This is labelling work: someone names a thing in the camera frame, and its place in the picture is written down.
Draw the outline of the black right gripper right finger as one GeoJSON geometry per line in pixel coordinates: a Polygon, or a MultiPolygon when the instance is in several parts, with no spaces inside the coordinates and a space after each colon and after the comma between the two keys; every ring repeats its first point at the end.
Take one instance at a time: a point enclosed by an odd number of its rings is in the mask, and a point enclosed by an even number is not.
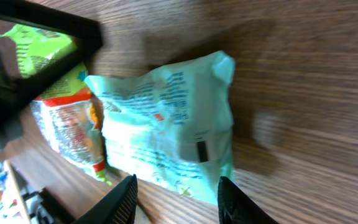
{"type": "Polygon", "coordinates": [[[225,176],[219,180],[218,209],[220,224],[278,224],[225,176]]]}

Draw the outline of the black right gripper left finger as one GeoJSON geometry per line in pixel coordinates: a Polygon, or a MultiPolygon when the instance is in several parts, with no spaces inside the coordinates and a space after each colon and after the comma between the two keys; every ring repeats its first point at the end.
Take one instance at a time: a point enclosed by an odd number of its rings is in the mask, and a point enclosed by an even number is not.
{"type": "Polygon", "coordinates": [[[134,224],[138,184],[129,175],[73,224],[134,224]]]}

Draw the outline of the green gummy candy bag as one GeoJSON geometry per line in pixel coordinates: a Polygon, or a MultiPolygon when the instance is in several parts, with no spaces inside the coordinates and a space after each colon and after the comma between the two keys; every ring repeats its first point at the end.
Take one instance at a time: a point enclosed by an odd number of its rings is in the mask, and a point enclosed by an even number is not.
{"type": "MultiPolygon", "coordinates": [[[[0,34],[16,45],[19,74],[30,78],[77,49],[66,34],[15,24],[0,34]]],[[[30,109],[43,137],[65,160],[92,178],[107,182],[101,133],[92,93],[85,84],[88,70],[78,64],[42,92],[30,109]]]]}

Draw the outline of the teal snack packet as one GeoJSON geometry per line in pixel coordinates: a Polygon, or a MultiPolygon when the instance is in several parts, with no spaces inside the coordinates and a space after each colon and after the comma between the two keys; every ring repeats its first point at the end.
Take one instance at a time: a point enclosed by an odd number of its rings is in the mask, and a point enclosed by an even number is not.
{"type": "Polygon", "coordinates": [[[217,51],[135,78],[86,77],[103,104],[108,164],[216,203],[220,178],[234,176],[229,105],[234,72],[234,59],[217,51]]]}

